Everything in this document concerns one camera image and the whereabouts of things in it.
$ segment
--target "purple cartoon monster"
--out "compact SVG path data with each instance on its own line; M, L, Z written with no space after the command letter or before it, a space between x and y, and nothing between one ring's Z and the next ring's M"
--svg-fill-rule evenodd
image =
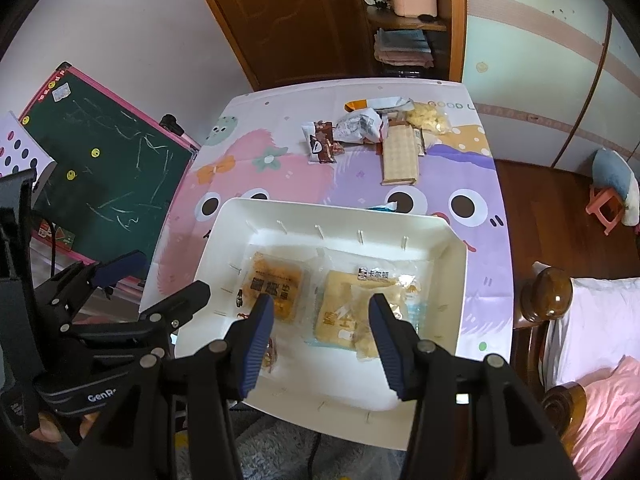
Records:
M511 320L511 250L493 159L437 144L419 158L416 186L382 186L382 158L366 147L341 158L325 203L369 208L398 202L398 212L444 218L468 247L462 333L498 332ZM484 351L486 344L481 343Z

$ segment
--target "chalkboard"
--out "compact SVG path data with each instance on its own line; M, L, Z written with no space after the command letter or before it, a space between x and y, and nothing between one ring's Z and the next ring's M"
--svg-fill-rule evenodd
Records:
M76 235L72 250L97 261L140 250L150 261L193 150L69 64L20 122L58 163L34 209Z

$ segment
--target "pink stool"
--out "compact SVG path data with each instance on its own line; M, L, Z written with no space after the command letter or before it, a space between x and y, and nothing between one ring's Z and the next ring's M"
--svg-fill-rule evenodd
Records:
M589 187L589 205L584 209L588 214L596 215L596 218L600 220L600 223L604 225L604 234L609 236L611 230L620 222L622 215L625 212L622 199L620 195L616 193L616 190L612 187L606 187L601 189L598 194L595 193L593 186ZM602 213L602 206L607 204L611 209L614 217L613 220L609 220Z

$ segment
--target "wall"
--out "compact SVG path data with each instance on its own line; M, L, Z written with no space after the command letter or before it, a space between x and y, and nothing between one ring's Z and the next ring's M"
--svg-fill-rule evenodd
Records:
M62 61L198 142L251 91L204 0L40 0L0 62L0 111L19 114Z
M606 34L602 0L468 0L463 83L494 157L549 166L578 119ZM640 58L614 21L596 93L557 167L589 173L599 146L632 156Z

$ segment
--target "pink cartoon monster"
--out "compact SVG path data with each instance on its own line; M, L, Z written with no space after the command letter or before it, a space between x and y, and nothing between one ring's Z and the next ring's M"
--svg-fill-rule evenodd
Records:
M169 237L159 257L163 296L193 281L213 222L229 198L322 202L332 185L332 164L310 165L308 156L288 151L276 147L267 130L254 130L214 163L185 176L168 213Z

